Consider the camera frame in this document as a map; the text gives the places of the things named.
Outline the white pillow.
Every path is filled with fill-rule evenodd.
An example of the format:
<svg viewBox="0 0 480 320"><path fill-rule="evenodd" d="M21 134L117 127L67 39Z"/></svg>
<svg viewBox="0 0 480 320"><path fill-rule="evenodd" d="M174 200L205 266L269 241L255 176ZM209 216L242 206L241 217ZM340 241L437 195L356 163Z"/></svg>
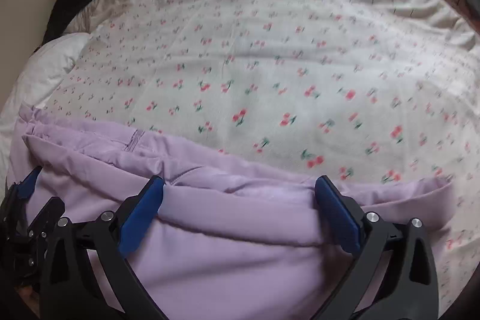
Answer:
<svg viewBox="0 0 480 320"><path fill-rule="evenodd" d="M22 103L43 107L72 71L89 34L70 33L44 44L27 61L1 109L1 176L7 174L16 118Z"/></svg>

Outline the lilac padded jacket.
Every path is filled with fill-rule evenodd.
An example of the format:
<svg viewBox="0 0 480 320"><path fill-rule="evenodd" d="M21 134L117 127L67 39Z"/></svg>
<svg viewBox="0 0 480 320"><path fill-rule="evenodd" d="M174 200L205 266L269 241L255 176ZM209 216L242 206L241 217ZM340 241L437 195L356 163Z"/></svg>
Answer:
<svg viewBox="0 0 480 320"><path fill-rule="evenodd" d="M10 150L9 188L42 167L22 207L26 225L53 196L64 202L62 218L84 223L117 211L152 176L163 179L162 205L127 260L165 319L315 319L353 262L317 205L315 182L323 175L249 163L120 124L55 118L26 105ZM333 184L386 222L420 219L435 264L453 214L448 180ZM88 255L106 302L120 308L96 253ZM359 310L372 304L390 257L383 253Z"/></svg>

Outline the white cherry print duvet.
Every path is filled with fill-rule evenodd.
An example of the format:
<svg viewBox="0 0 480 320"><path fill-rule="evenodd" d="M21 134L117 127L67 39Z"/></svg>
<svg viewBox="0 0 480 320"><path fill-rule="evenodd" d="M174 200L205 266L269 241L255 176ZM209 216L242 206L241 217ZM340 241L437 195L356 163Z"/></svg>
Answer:
<svg viewBox="0 0 480 320"><path fill-rule="evenodd" d="M479 263L479 35L444 0L93 0L55 115L344 182L443 177L448 309Z"/></svg>

